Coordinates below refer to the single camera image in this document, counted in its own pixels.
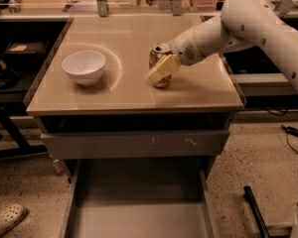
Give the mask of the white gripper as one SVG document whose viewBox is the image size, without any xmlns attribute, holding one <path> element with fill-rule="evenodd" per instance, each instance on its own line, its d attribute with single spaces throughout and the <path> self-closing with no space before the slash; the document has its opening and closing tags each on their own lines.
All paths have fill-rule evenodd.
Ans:
<svg viewBox="0 0 298 238">
<path fill-rule="evenodd" d="M 186 30 L 168 42 L 172 55 L 163 55 L 144 77 L 148 85 L 156 85 L 179 70 L 182 65 L 192 65 L 203 60 L 194 40 L 194 28 Z"/>
</svg>

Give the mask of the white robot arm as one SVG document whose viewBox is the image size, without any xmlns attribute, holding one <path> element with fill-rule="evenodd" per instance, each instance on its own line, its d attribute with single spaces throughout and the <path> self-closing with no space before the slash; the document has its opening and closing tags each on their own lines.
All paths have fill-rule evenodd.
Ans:
<svg viewBox="0 0 298 238">
<path fill-rule="evenodd" d="M 269 57 L 298 93 L 298 31 L 281 21 L 267 0 L 225 0 L 219 15 L 155 45 L 145 82 L 155 85 L 182 65 L 252 46 Z"/>
</svg>

